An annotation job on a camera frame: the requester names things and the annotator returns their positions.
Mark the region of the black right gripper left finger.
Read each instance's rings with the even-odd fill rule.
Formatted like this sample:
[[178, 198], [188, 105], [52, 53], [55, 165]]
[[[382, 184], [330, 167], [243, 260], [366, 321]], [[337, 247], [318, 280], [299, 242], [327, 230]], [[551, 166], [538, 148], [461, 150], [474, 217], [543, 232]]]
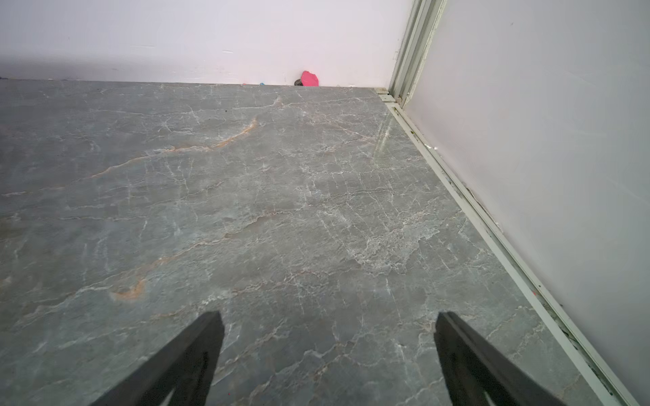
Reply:
[[225, 336], [218, 311], [208, 311], [152, 358], [105, 392], [95, 405], [204, 405]]

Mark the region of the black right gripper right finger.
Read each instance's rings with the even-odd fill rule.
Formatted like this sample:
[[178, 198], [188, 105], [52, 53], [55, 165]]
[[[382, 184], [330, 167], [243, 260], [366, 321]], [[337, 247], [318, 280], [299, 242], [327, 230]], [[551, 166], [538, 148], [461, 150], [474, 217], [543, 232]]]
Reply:
[[438, 314], [434, 340], [453, 405], [562, 405], [457, 314]]

